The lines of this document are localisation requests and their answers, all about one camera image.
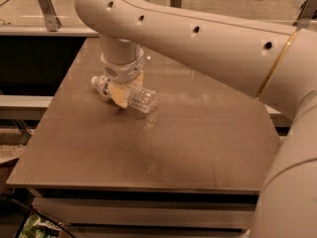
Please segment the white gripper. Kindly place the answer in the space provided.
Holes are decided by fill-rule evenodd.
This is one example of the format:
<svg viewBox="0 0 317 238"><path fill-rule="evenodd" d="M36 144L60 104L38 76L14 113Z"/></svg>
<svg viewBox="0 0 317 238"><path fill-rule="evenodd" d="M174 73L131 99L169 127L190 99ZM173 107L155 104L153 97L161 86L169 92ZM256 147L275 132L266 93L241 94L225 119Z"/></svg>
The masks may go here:
<svg viewBox="0 0 317 238"><path fill-rule="evenodd" d="M108 86L113 101L122 108L128 107L130 89L126 84L133 80L140 85L144 83L144 51L141 47L110 48L102 51L101 60L104 71L112 81Z"/></svg>

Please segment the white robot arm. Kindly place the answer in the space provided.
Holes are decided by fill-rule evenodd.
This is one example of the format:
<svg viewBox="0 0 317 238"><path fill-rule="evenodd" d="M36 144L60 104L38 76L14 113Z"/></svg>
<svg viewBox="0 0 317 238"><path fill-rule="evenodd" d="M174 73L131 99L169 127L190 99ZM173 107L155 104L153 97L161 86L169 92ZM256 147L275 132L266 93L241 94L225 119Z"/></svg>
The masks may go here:
<svg viewBox="0 0 317 238"><path fill-rule="evenodd" d="M99 34L105 73L93 85L125 107L142 90L143 49L179 61L285 115L290 131L265 178L250 238L317 238L317 36L314 32L164 7L149 0L74 0Z"/></svg>

